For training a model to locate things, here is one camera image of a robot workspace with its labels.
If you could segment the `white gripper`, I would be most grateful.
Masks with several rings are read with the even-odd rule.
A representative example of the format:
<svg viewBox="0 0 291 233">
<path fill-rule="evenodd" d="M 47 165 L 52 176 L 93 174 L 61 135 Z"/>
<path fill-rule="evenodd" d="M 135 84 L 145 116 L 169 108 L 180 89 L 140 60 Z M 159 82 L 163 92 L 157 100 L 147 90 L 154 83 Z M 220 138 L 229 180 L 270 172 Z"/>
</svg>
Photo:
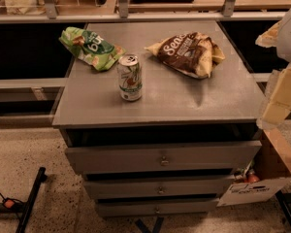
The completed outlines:
<svg viewBox="0 0 291 233">
<path fill-rule="evenodd" d="M 277 56 L 291 62 L 291 9 L 281 22 L 259 35 L 255 44 L 263 48 L 276 46 Z M 282 71 L 272 71 L 256 124 L 260 129 L 271 130 L 282 124 L 290 113 L 291 63 Z"/>
</svg>

